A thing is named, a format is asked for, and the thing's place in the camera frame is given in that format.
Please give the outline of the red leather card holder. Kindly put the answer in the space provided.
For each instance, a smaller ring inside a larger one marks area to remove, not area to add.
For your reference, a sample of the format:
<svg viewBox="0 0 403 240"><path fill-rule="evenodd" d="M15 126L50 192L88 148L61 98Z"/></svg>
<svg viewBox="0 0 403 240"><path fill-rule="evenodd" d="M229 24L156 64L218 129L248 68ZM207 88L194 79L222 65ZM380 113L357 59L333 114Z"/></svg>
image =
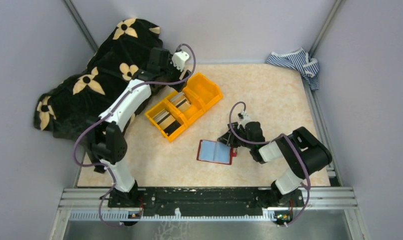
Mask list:
<svg viewBox="0 0 403 240"><path fill-rule="evenodd" d="M221 165L231 165L238 154L237 148L218 141L200 140L196 160Z"/></svg>

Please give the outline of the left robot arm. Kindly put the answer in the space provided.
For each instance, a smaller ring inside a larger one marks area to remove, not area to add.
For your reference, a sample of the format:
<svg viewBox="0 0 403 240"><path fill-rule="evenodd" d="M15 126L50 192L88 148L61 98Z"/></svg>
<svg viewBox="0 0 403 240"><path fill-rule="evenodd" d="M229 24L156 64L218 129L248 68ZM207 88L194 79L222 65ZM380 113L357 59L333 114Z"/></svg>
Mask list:
<svg viewBox="0 0 403 240"><path fill-rule="evenodd" d="M183 90L194 74L193 69L186 69L189 60L196 60L194 51L180 44L175 52L152 48L142 67L130 61L120 62L124 90L96 118L89 119L89 127L82 134L91 164L109 172L112 189L120 193L119 199L127 207L135 206L140 194L136 191L137 181L123 161L128 150L124 132L159 89L168 86L178 92Z"/></svg>

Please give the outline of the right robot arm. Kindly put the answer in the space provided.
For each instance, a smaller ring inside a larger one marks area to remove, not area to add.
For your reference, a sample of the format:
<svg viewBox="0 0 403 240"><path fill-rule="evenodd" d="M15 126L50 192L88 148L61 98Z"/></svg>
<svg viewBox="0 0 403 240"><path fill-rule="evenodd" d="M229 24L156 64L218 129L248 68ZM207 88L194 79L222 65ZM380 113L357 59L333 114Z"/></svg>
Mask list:
<svg viewBox="0 0 403 240"><path fill-rule="evenodd" d="M260 122L253 121L245 111L238 118L217 140L231 148L247 148L260 164L285 159L288 169L271 185L271 200L277 206L284 206L303 181L332 162L331 152L304 126L266 141Z"/></svg>

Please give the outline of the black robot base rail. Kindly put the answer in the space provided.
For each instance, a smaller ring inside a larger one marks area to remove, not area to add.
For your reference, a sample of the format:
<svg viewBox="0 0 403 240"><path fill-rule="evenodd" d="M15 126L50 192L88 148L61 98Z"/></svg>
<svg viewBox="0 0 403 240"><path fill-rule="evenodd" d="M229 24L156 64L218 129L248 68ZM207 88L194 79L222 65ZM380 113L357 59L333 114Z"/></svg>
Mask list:
<svg viewBox="0 0 403 240"><path fill-rule="evenodd" d="M302 207L302 191L277 196L270 187L144 187L131 193L113 190L110 208L137 208L145 217L245 217L260 216L264 209Z"/></svg>

